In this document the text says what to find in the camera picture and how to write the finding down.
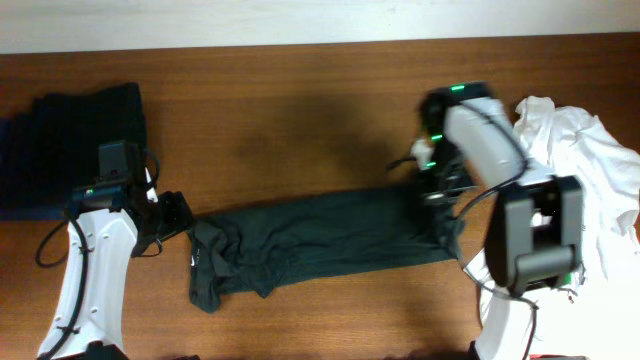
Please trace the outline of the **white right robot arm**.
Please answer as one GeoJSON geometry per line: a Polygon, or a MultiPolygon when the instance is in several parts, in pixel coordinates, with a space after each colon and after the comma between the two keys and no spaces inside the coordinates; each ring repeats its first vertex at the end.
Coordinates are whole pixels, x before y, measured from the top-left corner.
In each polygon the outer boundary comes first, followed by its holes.
{"type": "Polygon", "coordinates": [[[484,82],[429,91],[418,107],[430,154],[415,157],[422,203],[454,205],[473,188],[475,170],[484,191],[450,219],[444,240],[455,244],[470,210],[493,197],[484,239],[489,279],[473,282],[493,297],[471,359],[527,359],[539,306],[527,292],[566,289],[582,265],[583,189],[559,176],[518,143],[503,104],[484,82]]]}

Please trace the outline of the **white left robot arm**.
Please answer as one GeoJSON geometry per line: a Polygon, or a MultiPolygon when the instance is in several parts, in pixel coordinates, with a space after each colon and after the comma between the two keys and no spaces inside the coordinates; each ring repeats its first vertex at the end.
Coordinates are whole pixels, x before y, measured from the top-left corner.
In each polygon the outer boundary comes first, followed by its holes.
{"type": "Polygon", "coordinates": [[[73,190],[64,210],[69,249],[40,359],[123,359],[122,312],[131,259],[186,231],[193,214],[180,192],[157,193],[152,154],[119,141],[98,148],[93,184],[73,190]]]}

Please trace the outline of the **dark green Nike t-shirt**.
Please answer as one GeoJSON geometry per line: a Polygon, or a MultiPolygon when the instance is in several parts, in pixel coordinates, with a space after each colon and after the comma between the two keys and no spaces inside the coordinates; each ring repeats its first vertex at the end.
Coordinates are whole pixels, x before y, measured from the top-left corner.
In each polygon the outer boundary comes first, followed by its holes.
{"type": "Polygon", "coordinates": [[[408,185],[337,192],[199,218],[189,230],[189,299],[216,312],[225,295],[324,277],[446,261],[451,205],[408,185]]]}

